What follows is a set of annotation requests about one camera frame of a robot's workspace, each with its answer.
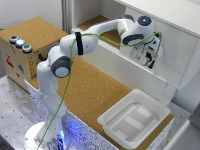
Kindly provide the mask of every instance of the white plastic bin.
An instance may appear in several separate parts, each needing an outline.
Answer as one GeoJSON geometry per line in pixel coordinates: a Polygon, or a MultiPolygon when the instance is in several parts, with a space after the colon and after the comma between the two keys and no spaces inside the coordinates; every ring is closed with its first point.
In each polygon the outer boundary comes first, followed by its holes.
{"type": "Polygon", "coordinates": [[[122,147],[136,149],[169,113],[169,108],[136,89],[97,120],[122,147]]]}

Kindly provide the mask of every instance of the cable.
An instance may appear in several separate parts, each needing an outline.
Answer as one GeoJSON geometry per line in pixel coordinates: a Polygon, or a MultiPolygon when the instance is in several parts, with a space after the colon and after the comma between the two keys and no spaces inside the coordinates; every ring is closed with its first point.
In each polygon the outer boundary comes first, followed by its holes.
{"type": "MultiPolygon", "coordinates": [[[[121,44],[117,44],[117,43],[115,43],[115,42],[113,42],[113,41],[111,41],[111,40],[109,40],[109,39],[107,39],[107,38],[105,38],[105,37],[103,37],[103,36],[101,36],[101,35],[94,34],[94,33],[85,33],[85,34],[82,34],[82,36],[86,36],[86,35],[95,35],[95,36],[101,37],[101,38],[103,38],[103,39],[105,39],[105,40],[107,40],[107,41],[109,41],[109,42],[111,42],[111,43],[113,43],[113,44],[115,44],[115,45],[122,46],[122,47],[130,47],[130,46],[135,46],[135,45],[137,45],[137,44],[143,42],[144,40],[150,38],[151,36],[153,36],[153,35],[155,35],[155,34],[159,34],[159,35],[160,35],[159,46],[158,46],[156,55],[155,55],[154,60],[153,60],[153,62],[155,63],[155,60],[156,60],[156,58],[157,58],[158,51],[159,51],[160,45],[161,45],[161,39],[162,39],[161,32],[153,33],[153,34],[147,36],[146,38],[140,40],[139,42],[134,43],[134,44],[131,44],[131,45],[121,45],[121,44]]],[[[71,79],[71,71],[72,71],[72,51],[73,51],[73,47],[74,47],[75,41],[76,41],[76,38],[75,38],[74,41],[72,42],[72,46],[71,46],[71,52],[70,52],[70,71],[69,71],[69,79],[68,79],[68,82],[67,82],[67,86],[66,86],[66,88],[65,88],[65,91],[64,91],[64,94],[63,94],[61,103],[60,103],[60,105],[59,105],[59,107],[58,107],[58,110],[56,111],[56,113],[55,113],[55,115],[53,116],[51,122],[49,123],[49,126],[47,127],[47,129],[46,129],[46,131],[45,131],[45,133],[44,133],[44,135],[43,135],[43,137],[42,137],[42,140],[41,140],[39,146],[37,147],[37,150],[38,150],[38,148],[40,147],[40,145],[42,144],[42,142],[43,142],[43,140],[44,140],[44,137],[45,137],[47,131],[49,130],[49,128],[50,128],[52,122],[54,121],[54,119],[55,119],[56,115],[58,114],[58,112],[59,112],[59,110],[60,110],[60,107],[61,107],[61,105],[62,105],[62,103],[63,103],[63,101],[64,101],[64,98],[65,98],[65,95],[66,95],[66,92],[67,92],[67,89],[68,89],[68,86],[69,86],[69,83],[70,83],[70,79],[71,79]]]]}

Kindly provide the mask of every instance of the cork surface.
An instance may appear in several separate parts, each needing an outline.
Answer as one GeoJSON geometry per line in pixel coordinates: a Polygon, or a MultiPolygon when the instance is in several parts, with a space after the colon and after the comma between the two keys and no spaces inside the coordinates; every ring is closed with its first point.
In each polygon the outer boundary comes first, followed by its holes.
{"type": "MultiPolygon", "coordinates": [[[[89,21],[87,21],[87,22],[85,22],[83,24],[78,25],[77,27],[85,31],[89,27],[91,27],[92,25],[97,24],[99,22],[104,22],[104,21],[107,21],[107,20],[108,20],[108,18],[105,18],[103,16],[97,16],[97,17],[95,17],[95,18],[93,18],[93,19],[91,19],[91,20],[89,20],[89,21]]],[[[118,33],[117,30],[112,30],[112,31],[109,31],[109,32],[105,32],[105,33],[102,34],[102,36],[108,38],[109,40],[111,40],[111,41],[113,41],[113,42],[115,42],[117,44],[121,44],[121,38],[120,38],[119,33],[118,33]]],[[[116,47],[117,49],[120,49],[120,46],[116,46],[115,44],[112,44],[112,43],[110,43],[107,40],[104,40],[102,38],[101,38],[101,40],[105,41],[106,43],[108,43],[110,45],[112,45],[113,47],[116,47]]]]}
{"type": "Polygon", "coordinates": [[[12,35],[24,39],[26,44],[32,46],[33,51],[38,51],[40,48],[60,40],[67,33],[42,18],[35,17],[0,31],[0,37],[8,43],[12,35]]]}
{"type": "MultiPolygon", "coordinates": [[[[68,77],[58,79],[58,95],[60,97],[64,93],[67,81],[68,77]]],[[[39,88],[37,78],[33,78],[29,83],[35,88],[39,88]]],[[[67,108],[120,150],[123,150],[123,148],[104,133],[102,126],[97,122],[97,118],[129,92],[131,92],[131,89],[128,87],[96,69],[80,57],[73,57],[71,81],[64,99],[67,108]]],[[[145,150],[172,119],[173,116],[169,115],[137,150],[145,150]]]]}

